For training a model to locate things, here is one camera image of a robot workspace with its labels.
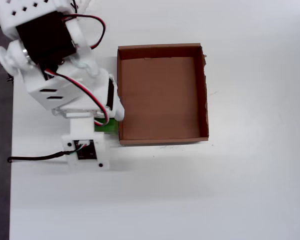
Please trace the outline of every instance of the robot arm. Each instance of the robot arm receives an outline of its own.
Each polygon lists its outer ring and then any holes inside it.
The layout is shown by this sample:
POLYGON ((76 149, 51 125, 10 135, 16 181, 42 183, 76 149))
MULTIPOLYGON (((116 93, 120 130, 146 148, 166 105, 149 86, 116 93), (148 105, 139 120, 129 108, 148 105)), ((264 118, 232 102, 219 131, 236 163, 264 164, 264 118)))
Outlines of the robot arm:
POLYGON ((67 154, 68 162, 93 160, 99 167, 109 165, 96 157, 105 148, 93 122, 103 126, 110 118, 121 121, 125 110, 113 76, 99 68, 92 53, 105 33, 104 22, 73 14, 69 0, 0 0, 0 26, 13 40, 7 50, 0 47, 5 70, 12 76, 21 74, 27 92, 46 110, 70 119, 70 134, 62 142, 65 152, 76 154, 67 154), (102 24, 95 45, 88 45, 78 17, 102 24), (94 118, 105 118, 105 123, 94 118))

